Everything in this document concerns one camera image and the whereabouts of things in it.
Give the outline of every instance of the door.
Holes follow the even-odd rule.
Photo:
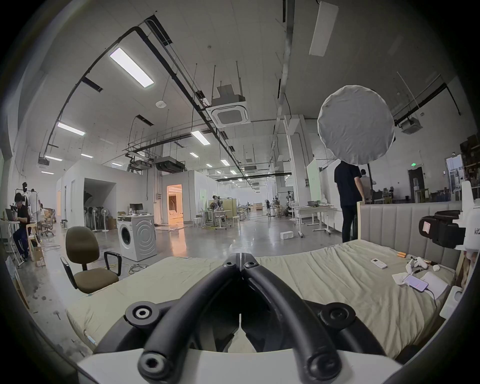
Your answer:
[[[415,178],[418,180],[419,188],[425,189],[425,183],[423,181],[423,170],[421,167],[408,170],[408,179],[410,180],[410,196],[411,196],[412,202],[415,202],[415,195],[413,193],[413,186],[414,186],[413,179]]]

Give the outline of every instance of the chair backrest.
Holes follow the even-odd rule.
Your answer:
[[[72,263],[92,263],[100,256],[95,234],[87,227],[71,227],[67,231],[65,250]]]

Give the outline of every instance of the laptop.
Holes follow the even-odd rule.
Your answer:
[[[7,214],[8,221],[15,221],[15,217],[13,216],[13,211],[11,209],[6,208],[5,213]]]

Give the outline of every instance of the office chair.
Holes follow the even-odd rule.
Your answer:
[[[116,283],[121,274],[121,256],[118,253],[105,251],[103,257],[105,259],[104,268],[94,268],[87,270],[87,264],[98,260],[100,256],[100,249],[98,242],[96,241],[94,233],[87,227],[71,227],[67,231],[65,237],[65,249],[67,257],[72,263],[78,263],[82,265],[83,271],[78,272],[75,275],[70,269],[70,265],[61,257],[61,262],[65,272],[75,289],[80,290],[83,293],[92,293]],[[113,255],[118,260],[118,272],[110,271],[108,265],[107,255]]]

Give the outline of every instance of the black pants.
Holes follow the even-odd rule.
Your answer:
[[[342,207],[343,225],[342,225],[342,242],[350,241],[350,230],[357,215],[357,205],[345,205]],[[353,238],[355,240],[358,235],[358,227],[354,226]]]

